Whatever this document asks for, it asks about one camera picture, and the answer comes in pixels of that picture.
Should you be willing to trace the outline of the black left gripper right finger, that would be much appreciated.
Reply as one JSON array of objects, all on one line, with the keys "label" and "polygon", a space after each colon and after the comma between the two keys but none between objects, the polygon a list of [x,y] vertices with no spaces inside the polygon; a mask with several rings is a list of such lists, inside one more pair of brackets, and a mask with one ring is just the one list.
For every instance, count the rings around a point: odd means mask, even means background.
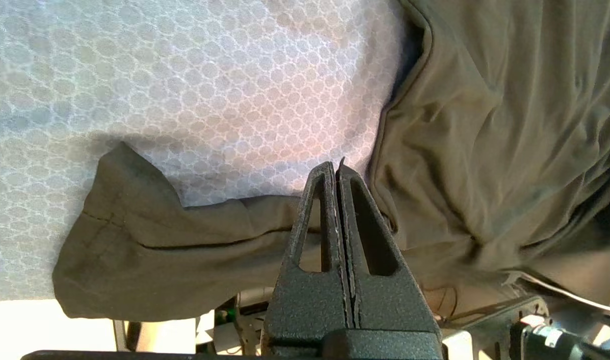
[{"label": "black left gripper right finger", "polygon": [[342,360],[440,360],[442,335],[361,176],[336,173],[349,318],[336,332]]}]

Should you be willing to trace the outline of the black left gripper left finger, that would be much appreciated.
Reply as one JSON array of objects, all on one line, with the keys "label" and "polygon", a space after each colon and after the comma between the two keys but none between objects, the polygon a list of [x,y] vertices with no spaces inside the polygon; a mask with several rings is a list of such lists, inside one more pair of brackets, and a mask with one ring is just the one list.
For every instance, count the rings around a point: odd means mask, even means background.
[{"label": "black left gripper left finger", "polygon": [[[300,265],[315,200],[319,202],[321,228],[319,272],[306,271]],[[325,336],[350,327],[353,317],[348,304],[350,290],[345,252],[334,165],[326,161],[310,171],[303,189],[264,317],[263,356],[321,358]]]}]

